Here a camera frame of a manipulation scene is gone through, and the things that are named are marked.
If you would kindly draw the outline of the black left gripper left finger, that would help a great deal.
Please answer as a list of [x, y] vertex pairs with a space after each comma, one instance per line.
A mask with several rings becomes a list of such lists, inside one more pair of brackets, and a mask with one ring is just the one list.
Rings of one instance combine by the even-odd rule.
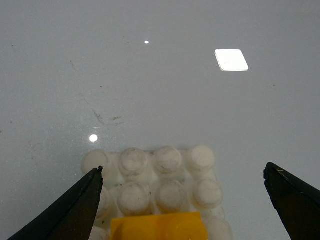
[[11, 240], [88, 240], [103, 189], [103, 167], [92, 169]]

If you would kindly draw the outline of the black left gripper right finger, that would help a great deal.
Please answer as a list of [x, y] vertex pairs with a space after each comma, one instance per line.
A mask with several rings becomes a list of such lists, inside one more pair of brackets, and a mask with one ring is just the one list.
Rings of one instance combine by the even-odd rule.
[[292, 240], [320, 238], [320, 191], [278, 165], [268, 162], [264, 186]]

